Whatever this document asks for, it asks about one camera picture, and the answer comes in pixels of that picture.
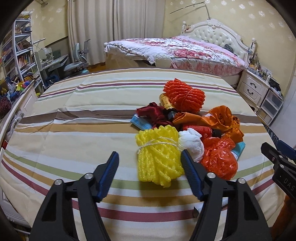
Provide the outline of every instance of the white string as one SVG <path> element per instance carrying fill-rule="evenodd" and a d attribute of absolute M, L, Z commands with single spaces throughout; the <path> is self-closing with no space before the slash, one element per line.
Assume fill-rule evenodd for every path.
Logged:
<path fill-rule="evenodd" d="M 155 143 L 152 143 L 153 141 L 156 141 L 157 139 L 166 139 L 166 140 L 169 140 L 169 141 L 172 141 L 173 143 L 170 143 L 170 142 L 155 142 Z M 138 151 L 137 151 L 137 154 L 140 153 L 141 149 L 144 148 L 144 147 L 147 147 L 147 146 L 152 146 L 152 145 L 156 145 L 156 144 L 168 144 L 168 145 L 172 145 L 174 147 L 177 147 L 178 148 L 178 143 L 175 142 L 173 139 L 171 138 L 167 138 L 167 137 L 158 137 L 156 139 L 153 139 L 151 141 L 148 141 L 146 144 L 142 145 L 139 147 Z"/>

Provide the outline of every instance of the chair seat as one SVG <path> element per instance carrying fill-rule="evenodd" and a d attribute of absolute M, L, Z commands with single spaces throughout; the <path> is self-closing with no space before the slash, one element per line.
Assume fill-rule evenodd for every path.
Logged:
<path fill-rule="evenodd" d="M 83 62 L 74 62 L 74 63 L 71 63 L 71 64 L 68 64 L 65 68 L 64 68 L 64 71 L 70 71 L 70 70 L 73 70 L 73 69 L 76 69 L 76 68 L 79 68 L 83 66 Z"/>

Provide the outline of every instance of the transparent drawer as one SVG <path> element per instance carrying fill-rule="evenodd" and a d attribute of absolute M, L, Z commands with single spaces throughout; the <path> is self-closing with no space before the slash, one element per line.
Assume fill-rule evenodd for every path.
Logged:
<path fill-rule="evenodd" d="M 276 109 L 271 103 L 269 103 L 266 99 L 264 100 L 264 102 L 261 105 L 261 108 L 265 110 L 265 112 L 267 112 L 271 117 L 274 117 L 277 112 L 278 109 Z"/>
<path fill-rule="evenodd" d="M 257 115 L 265 122 L 266 125 L 269 125 L 272 121 L 272 118 L 263 110 L 259 109 Z"/>
<path fill-rule="evenodd" d="M 278 110 L 283 104 L 283 101 L 272 90 L 268 91 L 266 99 L 268 99 L 275 107 L 277 107 Z"/>

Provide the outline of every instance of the desk chair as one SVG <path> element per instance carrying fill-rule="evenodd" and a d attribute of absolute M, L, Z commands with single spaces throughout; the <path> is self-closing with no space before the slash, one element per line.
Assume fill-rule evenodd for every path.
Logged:
<path fill-rule="evenodd" d="M 70 72 L 75 71 L 74 74 L 70 75 L 70 77 L 82 75 L 82 74 L 89 74 L 89 71 L 86 69 L 87 66 L 89 66 L 89 63 L 86 60 L 88 50 L 88 41 L 84 42 L 84 50 L 80 51 L 79 43 L 75 45 L 75 48 L 73 49 L 73 57 L 76 62 L 68 64 L 64 71 Z"/>

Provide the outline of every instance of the striped bedsheet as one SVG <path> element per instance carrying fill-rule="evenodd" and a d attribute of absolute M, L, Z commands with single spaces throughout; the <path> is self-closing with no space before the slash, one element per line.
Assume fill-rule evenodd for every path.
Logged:
<path fill-rule="evenodd" d="M 138 181 L 138 130 L 130 123 L 136 108 L 159 103 L 164 84 L 174 78 L 205 92 L 202 113 L 223 104 L 240 119 L 246 148 L 233 179 L 247 180 L 268 220 L 283 203 L 284 193 L 271 179 L 272 163 L 261 154 L 261 144 L 272 140 L 257 116 L 221 78 L 155 68 L 71 78 L 38 99 L 13 133 L 0 166 L 0 185 L 16 210 L 33 225 L 54 180 L 77 180 L 117 151 L 119 168 L 108 196 L 98 204 L 111 240 L 189 240 L 196 224 L 192 209 L 201 203 L 185 176 L 166 189 Z M 78 236 L 85 240 L 76 200 L 73 207 Z M 226 212 L 221 212 L 217 240 Z"/>

